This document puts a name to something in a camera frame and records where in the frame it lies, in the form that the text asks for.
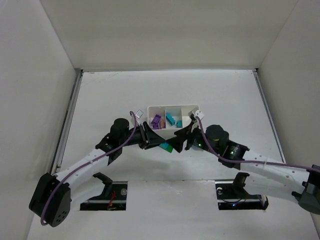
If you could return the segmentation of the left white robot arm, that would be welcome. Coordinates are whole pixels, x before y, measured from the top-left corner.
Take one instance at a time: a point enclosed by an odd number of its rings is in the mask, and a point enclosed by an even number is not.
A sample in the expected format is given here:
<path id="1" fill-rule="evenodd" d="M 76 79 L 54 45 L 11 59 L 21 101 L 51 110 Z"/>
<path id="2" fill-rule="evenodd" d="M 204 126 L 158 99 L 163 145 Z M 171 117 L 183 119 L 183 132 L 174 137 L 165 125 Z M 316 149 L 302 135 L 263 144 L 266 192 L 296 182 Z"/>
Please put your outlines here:
<path id="1" fill-rule="evenodd" d="M 147 122 L 134 119 L 133 128 L 125 118 L 117 118 L 109 133 L 83 159 L 56 174 L 43 174 L 34 190 L 29 209 L 40 218 L 42 226 L 56 227 L 69 214 L 73 192 L 122 154 L 123 147 L 137 145 L 143 150 L 158 147 L 165 139 Z"/>

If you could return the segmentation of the purple lego plate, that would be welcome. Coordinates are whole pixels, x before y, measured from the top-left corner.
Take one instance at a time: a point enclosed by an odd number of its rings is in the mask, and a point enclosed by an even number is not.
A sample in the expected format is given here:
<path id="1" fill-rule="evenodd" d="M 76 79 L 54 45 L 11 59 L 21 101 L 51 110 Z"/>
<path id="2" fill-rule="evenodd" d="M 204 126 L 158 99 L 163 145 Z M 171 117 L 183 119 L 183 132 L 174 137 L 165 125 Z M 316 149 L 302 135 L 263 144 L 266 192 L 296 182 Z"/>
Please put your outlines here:
<path id="1" fill-rule="evenodd" d="M 161 116 L 160 115 L 158 115 L 158 114 L 156 114 L 155 116 L 154 116 L 154 118 L 152 119 L 152 121 L 151 121 L 151 124 L 154 126 L 154 125 L 158 125 L 159 123 L 160 123 L 160 121 L 161 121 Z"/>

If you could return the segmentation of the purple curved lego brick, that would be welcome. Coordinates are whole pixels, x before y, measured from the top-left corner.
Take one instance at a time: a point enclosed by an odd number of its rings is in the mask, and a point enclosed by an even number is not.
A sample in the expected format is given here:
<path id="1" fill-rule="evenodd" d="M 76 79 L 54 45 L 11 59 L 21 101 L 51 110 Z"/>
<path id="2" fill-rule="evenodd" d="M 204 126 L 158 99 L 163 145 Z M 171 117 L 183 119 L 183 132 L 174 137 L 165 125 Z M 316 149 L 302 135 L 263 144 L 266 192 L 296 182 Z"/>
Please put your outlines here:
<path id="1" fill-rule="evenodd" d="M 151 127 L 152 127 L 153 130 L 160 130 L 160 129 L 161 129 L 160 123 L 157 123 L 157 124 L 152 123 L 152 124 L 151 124 Z"/>

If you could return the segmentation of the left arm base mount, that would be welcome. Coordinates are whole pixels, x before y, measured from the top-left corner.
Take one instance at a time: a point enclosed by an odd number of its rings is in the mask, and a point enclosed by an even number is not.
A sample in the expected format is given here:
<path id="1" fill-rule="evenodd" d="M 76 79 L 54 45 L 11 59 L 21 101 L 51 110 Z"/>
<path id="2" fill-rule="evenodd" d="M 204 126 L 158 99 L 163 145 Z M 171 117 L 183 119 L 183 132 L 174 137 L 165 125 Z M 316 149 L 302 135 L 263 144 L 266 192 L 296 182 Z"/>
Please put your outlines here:
<path id="1" fill-rule="evenodd" d="M 102 190 L 80 204 L 80 211 L 125 211 L 127 208 L 127 181 L 113 181 L 101 172 L 93 175 Z"/>

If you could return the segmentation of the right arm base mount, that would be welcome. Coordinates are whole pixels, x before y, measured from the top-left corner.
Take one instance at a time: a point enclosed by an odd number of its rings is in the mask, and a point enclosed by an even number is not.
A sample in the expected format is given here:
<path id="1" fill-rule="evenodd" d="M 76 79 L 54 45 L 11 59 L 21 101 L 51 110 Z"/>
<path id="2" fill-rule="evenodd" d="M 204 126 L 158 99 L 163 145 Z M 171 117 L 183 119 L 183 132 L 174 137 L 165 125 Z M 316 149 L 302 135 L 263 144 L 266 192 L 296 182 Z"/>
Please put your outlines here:
<path id="1" fill-rule="evenodd" d="M 233 180 L 218 180 L 215 182 L 217 205 L 220 211 L 262 210 L 269 206 L 266 196 L 249 194 L 244 187 L 245 180 L 250 175 L 239 172 Z"/>

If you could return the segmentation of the small teal lego brick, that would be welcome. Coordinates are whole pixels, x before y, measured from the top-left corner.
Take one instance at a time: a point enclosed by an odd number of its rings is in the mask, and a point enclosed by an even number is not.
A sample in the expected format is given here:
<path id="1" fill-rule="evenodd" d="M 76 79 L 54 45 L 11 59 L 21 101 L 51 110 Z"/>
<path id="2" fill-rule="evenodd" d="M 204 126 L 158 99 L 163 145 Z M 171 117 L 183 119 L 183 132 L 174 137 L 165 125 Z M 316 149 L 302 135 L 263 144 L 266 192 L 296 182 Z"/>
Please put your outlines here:
<path id="1" fill-rule="evenodd" d="M 177 127 L 177 128 L 182 128 L 182 127 L 183 127 L 183 122 L 182 122 L 182 120 L 178 120 L 178 121 L 176 122 L 176 127 Z"/>

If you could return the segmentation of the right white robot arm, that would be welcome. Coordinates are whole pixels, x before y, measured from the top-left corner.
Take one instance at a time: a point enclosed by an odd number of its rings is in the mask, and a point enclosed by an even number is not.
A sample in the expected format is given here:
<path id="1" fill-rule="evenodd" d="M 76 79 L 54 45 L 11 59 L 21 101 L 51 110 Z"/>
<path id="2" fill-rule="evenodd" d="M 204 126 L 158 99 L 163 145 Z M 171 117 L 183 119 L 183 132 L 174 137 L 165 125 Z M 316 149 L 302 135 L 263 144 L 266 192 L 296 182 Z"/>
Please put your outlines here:
<path id="1" fill-rule="evenodd" d="M 265 210 L 268 197 L 275 197 L 298 204 L 310 213 L 320 213 L 318 165 L 292 166 L 268 159 L 230 140 L 229 133 L 220 125 L 206 129 L 188 126 L 176 131 L 166 142 L 179 153 L 191 147 L 213 153 L 223 166 L 238 171 L 231 182 L 216 184 L 221 210 Z"/>

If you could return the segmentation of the green lego plate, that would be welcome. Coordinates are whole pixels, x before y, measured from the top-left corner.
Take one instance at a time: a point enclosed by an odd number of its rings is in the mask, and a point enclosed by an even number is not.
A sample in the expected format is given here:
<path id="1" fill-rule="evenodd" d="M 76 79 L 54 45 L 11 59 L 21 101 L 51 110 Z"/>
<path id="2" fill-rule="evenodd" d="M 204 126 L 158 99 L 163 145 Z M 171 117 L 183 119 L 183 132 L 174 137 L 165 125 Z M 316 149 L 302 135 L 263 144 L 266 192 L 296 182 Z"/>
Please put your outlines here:
<path id="1" fill-rule="evenodd" d="M 165 149 L 168 153 L 172 153 L 173 147 L 171 145 L 168 145 Z"/>

